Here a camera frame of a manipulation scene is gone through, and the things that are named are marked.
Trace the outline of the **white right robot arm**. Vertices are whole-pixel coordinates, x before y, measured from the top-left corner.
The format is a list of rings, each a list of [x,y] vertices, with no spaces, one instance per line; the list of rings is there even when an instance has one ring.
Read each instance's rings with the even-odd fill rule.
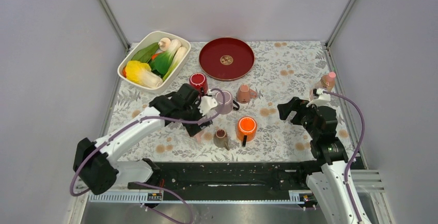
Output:
[[[279,117],[302,126],[311,137],[311,153],[316,165],[303,166],[296,175],[298,186],[310,189],[327,223],[370,223],[350,173],[351,163],[337,137],[337,113],[329,106],[317,106],[293,97],[278,104]]]

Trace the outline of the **orange mug black handle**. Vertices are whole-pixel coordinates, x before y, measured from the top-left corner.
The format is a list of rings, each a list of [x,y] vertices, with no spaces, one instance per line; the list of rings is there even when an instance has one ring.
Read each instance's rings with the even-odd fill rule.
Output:
[[[257,132],[257,122],[254,118],[245,116],[237,122],[236,137],[241,142],[243,147],[252,141]]]

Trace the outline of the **brown small mug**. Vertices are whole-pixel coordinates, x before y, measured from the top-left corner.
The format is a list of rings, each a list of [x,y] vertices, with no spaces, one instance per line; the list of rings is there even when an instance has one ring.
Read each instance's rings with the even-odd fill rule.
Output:
[[[227,132],[224,129],[217,129],[214,133],[213,142],[218,148],[224,148],[230,150],[229,139]]]

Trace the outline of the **red glossy mug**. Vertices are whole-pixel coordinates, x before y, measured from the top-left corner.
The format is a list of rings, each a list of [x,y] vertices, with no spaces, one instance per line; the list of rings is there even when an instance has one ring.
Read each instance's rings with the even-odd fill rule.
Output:
[[[194,73],[189,78],[189,84],[194,87],[201,96],[208,94],[208,82],[203,73]]]

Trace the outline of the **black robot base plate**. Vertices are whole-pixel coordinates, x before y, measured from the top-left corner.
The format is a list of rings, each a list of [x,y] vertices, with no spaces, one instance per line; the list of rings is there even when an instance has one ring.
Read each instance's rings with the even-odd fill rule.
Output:
[[[281,201],[307,190],[304,162],[152,162],[147,184],[170,189],[186,201]]]

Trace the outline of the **pale pink white mug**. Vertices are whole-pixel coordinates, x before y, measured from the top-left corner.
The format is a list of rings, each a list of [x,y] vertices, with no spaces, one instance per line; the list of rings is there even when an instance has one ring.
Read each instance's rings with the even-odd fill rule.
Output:
[[[199,133],[197,133],[196,135],[193,136],[198,144],[200,144],[202,142],[202,136],[203,136],[204,132],[205,131],[202,130],[202,131],[200,131]]]

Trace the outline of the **lilac mug black handle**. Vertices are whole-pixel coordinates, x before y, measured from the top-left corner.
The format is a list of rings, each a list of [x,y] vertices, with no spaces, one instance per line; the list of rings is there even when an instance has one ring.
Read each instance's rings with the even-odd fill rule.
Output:
[[[226,115],[232,111],[240,110],[240,105],[234,100],[233,95],[227,90],[222,90],[222,92],[225,97],[223,97],[220,92],[217,92],[214,95],[214,98],[217,101],[215,111],[220,115]]]

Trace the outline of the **round red lacquer tray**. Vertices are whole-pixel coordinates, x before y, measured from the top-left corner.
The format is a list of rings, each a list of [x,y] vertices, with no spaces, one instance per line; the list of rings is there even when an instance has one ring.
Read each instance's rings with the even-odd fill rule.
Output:
[[[250,46],[236,38],[217,38],[204,45],[198,57],[201,69],[219,81],[244,77],[255,63]]]

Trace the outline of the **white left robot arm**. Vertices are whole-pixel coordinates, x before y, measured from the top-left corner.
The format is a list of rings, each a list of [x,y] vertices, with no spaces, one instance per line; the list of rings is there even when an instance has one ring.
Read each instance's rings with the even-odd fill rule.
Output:
[[[194,137],[213,118],[206,115],[219,106],[211,93],[201,93],[190,84],[183,84],[177,91],[155,97],[148,106],[128,123],[94,141],[84,138],[78,142],[70,184],[70,194],[76,193],[77,179],[85,185],[84,192],[95,195],[105,193],[115,184],[143,183],[155,188],[160,183],[158,168],[149,159],[120,161],[122,155],[141,140],[170,123],[181,123],[189,136]]]

